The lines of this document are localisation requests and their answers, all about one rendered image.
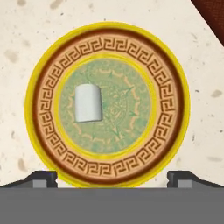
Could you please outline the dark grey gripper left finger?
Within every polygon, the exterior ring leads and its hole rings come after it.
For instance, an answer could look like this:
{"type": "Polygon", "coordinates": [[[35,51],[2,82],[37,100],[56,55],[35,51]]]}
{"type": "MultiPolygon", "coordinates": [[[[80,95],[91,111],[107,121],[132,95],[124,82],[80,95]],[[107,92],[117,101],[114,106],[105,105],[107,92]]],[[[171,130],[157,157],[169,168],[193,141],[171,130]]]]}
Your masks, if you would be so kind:
{"type": "Polygon", "coordinates": [[[57,188],[56,171],[34,171],[24,179],[2,185],[2,188],[57,188]]]}

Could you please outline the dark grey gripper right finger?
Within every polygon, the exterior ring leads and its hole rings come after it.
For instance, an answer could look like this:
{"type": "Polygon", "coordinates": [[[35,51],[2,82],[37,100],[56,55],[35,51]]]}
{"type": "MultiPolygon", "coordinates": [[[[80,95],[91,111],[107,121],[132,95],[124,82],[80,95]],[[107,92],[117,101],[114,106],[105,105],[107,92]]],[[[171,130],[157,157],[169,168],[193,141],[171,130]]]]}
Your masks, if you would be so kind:
{"type": "Polygon", "coordinates": [[[198,178],[191,171],[168,171],[167,179],[168,188],[224,188],[224,185],[218,185],[198,178]]]}

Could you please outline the dark red brown tray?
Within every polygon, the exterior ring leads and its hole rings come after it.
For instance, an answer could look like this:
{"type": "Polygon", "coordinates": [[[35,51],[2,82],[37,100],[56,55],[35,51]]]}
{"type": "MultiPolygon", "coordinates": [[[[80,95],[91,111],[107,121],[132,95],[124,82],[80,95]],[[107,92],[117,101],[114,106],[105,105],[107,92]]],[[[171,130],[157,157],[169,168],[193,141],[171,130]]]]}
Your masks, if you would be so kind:
{"type": "Polygon", "coordinates": [[[224,46],[224,0],[191,0],[191,2],[224,46]]]}

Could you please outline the white marshmallow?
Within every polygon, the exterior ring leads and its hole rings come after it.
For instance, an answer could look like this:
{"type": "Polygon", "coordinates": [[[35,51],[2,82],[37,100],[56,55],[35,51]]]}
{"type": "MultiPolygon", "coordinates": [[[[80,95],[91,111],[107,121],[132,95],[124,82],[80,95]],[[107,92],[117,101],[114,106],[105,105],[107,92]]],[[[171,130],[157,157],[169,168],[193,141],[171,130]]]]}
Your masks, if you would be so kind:
{"type": "Polygon", "coordinates": [[[75,120],[79,123],[102,119],[101,90],[94,84],[81,84],[75,88],[75,120]]]}

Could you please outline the yellow rimmed patterned plate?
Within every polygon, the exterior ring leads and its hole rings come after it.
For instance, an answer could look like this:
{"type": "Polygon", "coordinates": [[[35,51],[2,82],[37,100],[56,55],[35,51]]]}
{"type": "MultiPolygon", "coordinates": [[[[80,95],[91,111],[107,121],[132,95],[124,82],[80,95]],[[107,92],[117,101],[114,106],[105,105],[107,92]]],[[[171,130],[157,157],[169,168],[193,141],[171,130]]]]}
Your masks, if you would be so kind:
{"type": "Polygon", "coordinates": [[[134,25],[85,25],[55,42],[31,75],[24,104],[32,146],[78,187],[138,186],[177,153],[190,116],[184,71],[172,51],[134,25]],[[75,88],[101,90],[102,119],[75,120],[75,88]]]}

